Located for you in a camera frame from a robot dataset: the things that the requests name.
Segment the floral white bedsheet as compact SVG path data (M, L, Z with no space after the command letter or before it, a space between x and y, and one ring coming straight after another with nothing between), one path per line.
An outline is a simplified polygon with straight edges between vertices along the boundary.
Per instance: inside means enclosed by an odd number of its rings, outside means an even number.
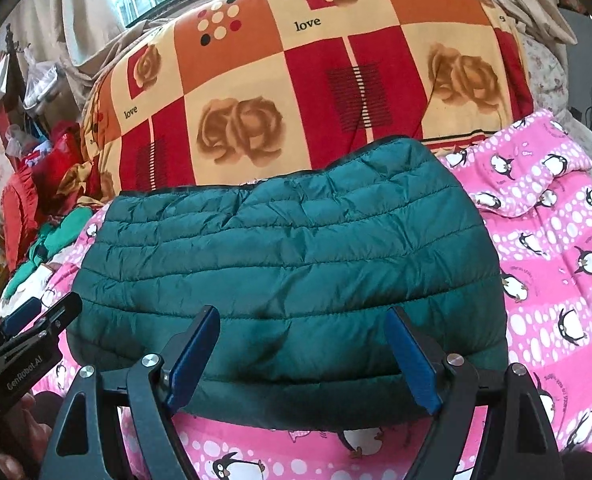
M567 49L578 40L558 8L560 0L491 1L509 15L520 35L535 106L550 110L592 159L592 132L569 110Z

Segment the pink penguin quilt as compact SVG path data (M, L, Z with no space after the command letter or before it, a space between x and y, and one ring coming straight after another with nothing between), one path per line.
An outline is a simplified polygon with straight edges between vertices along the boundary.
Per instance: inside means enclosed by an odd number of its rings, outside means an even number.
M469 196L501 200L482 206L482 218L501 263L509 357L528 366L560 448L592 465L592 180L578 127L539 112L441 161ZM407 424L334 443L324 432L244 431L194 416L179 426L205 477L232 452L261 460L269 479L399 479L421 435Z

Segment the beige curtain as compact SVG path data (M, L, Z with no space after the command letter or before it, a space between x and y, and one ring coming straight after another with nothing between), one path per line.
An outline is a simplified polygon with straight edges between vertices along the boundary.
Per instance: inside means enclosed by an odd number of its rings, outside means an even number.
M64 72L65 92L78 110L98 78L143 35L122 24L110 0L20 0L4 20L21 49Z

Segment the red cream rose blanket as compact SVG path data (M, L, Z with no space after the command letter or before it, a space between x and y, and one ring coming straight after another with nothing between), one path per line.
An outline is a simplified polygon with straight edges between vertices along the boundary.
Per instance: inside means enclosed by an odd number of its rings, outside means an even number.
M214 0L113 60L81 151L110 200L318 169L393 134L465 148L533 109L494 0Z

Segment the red clothes pile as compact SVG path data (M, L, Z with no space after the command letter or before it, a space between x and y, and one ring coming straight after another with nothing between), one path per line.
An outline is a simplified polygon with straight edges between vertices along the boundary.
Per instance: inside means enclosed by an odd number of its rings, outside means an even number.
M39 229L77 206L97 207L113 197L112 179L98 162L81 151L80 127L60 122L52 130L46 154L22 158L1 195L3 239L8 268L15 271L28 258Z

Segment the green cloth item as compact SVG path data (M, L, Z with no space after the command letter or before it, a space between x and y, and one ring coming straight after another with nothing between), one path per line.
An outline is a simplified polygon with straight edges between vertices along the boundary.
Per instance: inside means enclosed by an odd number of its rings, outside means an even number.
M26 281L40 264L48 262L63 248L75 243L92 216L91 208L77 207L58 226L52 223L44 224L39 229L36 240L28 249L27 259L12 274L2 299L10 300L18 286Z

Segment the dark green puffer jacket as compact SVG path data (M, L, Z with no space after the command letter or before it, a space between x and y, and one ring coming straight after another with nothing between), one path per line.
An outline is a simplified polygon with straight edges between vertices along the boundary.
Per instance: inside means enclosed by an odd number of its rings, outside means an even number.
M324 169L248 185L125 192L72 284L74 359L116 370L217 308L188 410L283 430L418 416L384 333L388 309L474 365L508 362L499 258L458 179L392 136Z

